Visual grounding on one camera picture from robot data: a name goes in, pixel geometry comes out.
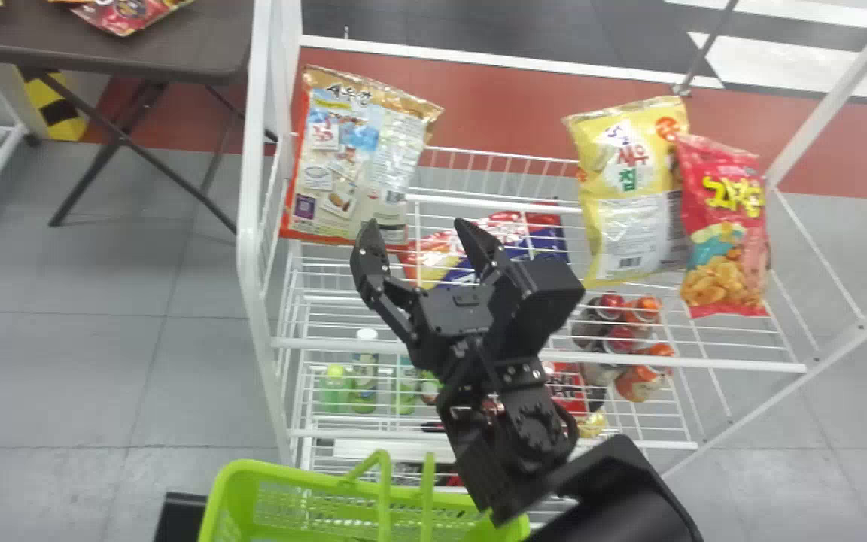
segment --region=yellow and black post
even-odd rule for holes
[[[29,102],[42,116],[49,137],[61,141],[79,141],[86,133],[86,120],[79,115],[79,110],[71,102],[59,96],[39,78],[42,72],[46,72],[65,86],[65,75],[58,69],[19,68],[18,72],[22,76],[23,88]]]

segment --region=green shopping basket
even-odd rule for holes
[[[359,480],[379,463],[379,483]],[[390,455],[376,450],[346,476],[251,459],[233,461],[213,483],[199,542],[519,542],[526,516],[495,528],[467,495],[434,491],[434,454],[420,487],[394,486]]]

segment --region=basket handle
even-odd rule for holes
[[[379,463],[379,491],[376,495],[376,524],[378,525],[378,542],[390,542],[392,538],[392,521],[390,520],[390,485],[393,483],[393,467],[390,464],[390,454],[385,449],[378,449],[369,457],[360,461],[340,480],[341,484],[354,485],[357,478],[362,477],[372,466]]]
[[[434,538],[434,474],[437,473],[437,460],[433,452],[424,456],[424,470],[420,474],[420,542],[430,542]]]

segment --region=white bottle cap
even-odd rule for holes
[[[371,328],[364,328],[357,330],[357,340],[376,340],[376,330]]]

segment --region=robotic arm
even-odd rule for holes
[[[701,541],[627,437],[567,462],[577,422],[551,399],[537,353],[584,295],[570,267],[511,261],[491,234],[460,218],[454,226],[473,287],[427,291],[393,277],[375,220],[360,231],[350,268],[360,297],[406,344],[414,366],[443,384],[437,415],[474,504],[502,525],[552,493],[577,498],[531,540]],[[485,404],[490,394],[496,405]]]

